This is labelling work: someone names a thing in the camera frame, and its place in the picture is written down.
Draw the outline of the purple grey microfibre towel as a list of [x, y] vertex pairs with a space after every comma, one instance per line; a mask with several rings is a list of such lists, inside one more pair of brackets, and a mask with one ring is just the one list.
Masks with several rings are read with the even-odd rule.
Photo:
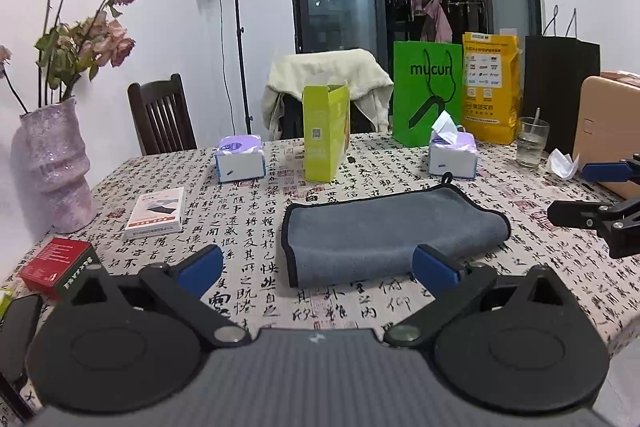
[[510, 235], [504, 213], [480, 207], [446, 173], [426, 190], [289, 205], [281, 245], [288, 283], [316, 288], [407, 274], [420, 245], [466, 260], [493, 251]]

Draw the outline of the beige case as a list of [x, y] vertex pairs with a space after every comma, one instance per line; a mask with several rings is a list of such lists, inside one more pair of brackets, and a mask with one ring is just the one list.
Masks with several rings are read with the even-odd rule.
[[573, 156], [587, 164], [627, 160], [639, 153], [639, 76], [601, 72], [582, 83]]

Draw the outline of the crumpled white paper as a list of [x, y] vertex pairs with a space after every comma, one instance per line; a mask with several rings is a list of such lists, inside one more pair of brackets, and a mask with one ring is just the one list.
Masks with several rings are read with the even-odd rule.
[[557, 148], [552, 150], [547, 159], [547, 171], [562, 180], [574, 178], [579, 167], [579, 156], [562, 154]]

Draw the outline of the glass with spoon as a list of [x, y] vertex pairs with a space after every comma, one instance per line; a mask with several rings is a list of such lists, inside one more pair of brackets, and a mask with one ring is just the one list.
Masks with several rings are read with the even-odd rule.
[[540, 108], [536, 108], [533, 117], [521, 117], [518, 120], [516, 135], [516, 162], [522, 167], [537, 169], [542, 152], [547, 145], [550, 124], [540, 118]]

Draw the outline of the red small box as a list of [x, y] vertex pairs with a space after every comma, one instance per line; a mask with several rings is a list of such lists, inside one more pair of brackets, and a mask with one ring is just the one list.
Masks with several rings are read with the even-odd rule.
[[25, 286], [53, 300], [64, 297], [89, 265], [101, 263], [90, 243], [55, 237], [18, 272]]

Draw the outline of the white small box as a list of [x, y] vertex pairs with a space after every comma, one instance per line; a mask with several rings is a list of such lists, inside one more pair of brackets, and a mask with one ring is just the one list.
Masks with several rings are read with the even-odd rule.
[[184, 188], [145, 193], [139, 196], [124, 230], [124, 239], [140, 239], [180, 233], [183, 230]]

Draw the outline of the right tissue pack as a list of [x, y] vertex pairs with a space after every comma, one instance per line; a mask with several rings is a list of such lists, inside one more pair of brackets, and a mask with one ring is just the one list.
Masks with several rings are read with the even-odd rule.
[[427, 166], [431, 176], [450, 172], [454, 178], [472, 180], [476, 177], [478, 150], [474, 135], [460, 131], [444, 110], [432, 124], [428, 144]]

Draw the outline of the tissue pack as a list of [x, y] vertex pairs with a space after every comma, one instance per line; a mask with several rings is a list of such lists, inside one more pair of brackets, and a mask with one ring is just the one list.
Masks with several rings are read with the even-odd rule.
[[214, 157], [219, 183], [262, 179], [266, 175], [264, 146], [257, 134], [226, 136]]
[[454, 178], [472, 180], [476, 177], [478, 150], [474, 135], [460, 131], [444, 110], [432, 124], [428, 144], [427, 166], [431, 176], [450, 172]]

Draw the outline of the calligraphy print tablecloth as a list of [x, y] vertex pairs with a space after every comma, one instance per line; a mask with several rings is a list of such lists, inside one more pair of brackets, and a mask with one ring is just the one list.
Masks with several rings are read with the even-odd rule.
[[[113, 274], [129, 274], [154, 261], [176, 263], [214, 244], [224, 253], [224, 273], [205, 302], [249, 331], [375, 329], [383, 332], [425, 306], [430, 294], [409, 277], [299, 291], [288, 283], [280, 228], [291, 204], [338, 202], [424, 190], [435, 184], [423, 148], [403, 148], [385, 134], [357, 134], [336, 178], [307, 182], [303, 144], [266, 145], [265, 178], [221, 184], [209, 150], [132, 158], [94, 189], [99, 212], [78, 239], [90, 243]], [[544, 169], [526, 169], [510, 146], [483, 144], [473, 180], [460, 190], [511, 225], [510, 239], [484, 260], [502, 274], [549, 265], [573, 291], [611, 352], [639, 335], [639, 261], [614, 260], [591, 231], [562, 229], [547, 218], [557, 199], [600, 200], [611, 194], [579, 180], [562, 181]], [[180, 186], [186, 191], [178, 234], [126, 241], [124, 226], [139, 195]]]

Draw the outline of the pink textured vase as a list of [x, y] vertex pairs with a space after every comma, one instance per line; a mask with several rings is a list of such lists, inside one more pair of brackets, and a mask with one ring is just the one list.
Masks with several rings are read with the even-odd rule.
[[86, 174], [90, 160], [76, 114], [76, 98], [21, 117], [29, 180], [44, 202], [50, 227], [68, 234], [96, 217]]

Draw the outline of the green mucun paper bag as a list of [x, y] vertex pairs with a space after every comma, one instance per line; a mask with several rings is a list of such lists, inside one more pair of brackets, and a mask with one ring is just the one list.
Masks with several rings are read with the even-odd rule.
[[455, 43], [394, 43], [393, 138], [406, 147], [430, 143], [432, 126], [446, 110], [462, 121], [462, 46]]

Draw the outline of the left tissue pack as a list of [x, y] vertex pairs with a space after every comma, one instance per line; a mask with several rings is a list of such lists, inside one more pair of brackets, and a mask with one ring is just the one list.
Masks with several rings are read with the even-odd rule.
[[262, 179], [266, 175], [264, 146], [257, 134], [226, 136], [214, 157], [219, 183]]

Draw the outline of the dark wooden chair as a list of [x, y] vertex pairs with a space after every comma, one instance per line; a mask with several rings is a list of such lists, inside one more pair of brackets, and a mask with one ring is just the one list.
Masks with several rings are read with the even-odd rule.
[[127, 95], [144, 156], [198, 148], [179, 74], [168, 80], [131, 83]]

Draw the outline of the chair with cream blanket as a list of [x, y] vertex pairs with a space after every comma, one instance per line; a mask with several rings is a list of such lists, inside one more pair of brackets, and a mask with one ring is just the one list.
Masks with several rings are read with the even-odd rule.
[[306, 86], [347, 86], [349, 100], [377, 132], [386, 133], [394, 83], [373, 54], [364, 49], [291, 54], [271, 64], [262, 95], [262, 122], [270, 140], [283, 138], [280, 119], [285, 95], [302, 101]]

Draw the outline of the lime green carton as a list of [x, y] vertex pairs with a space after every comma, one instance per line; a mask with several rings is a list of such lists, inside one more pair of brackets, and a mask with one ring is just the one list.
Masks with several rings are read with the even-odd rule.
[[311, 182], [331, 182], [350, 138], [346, 84], [308, 84], [303, 91], [304, 171]]

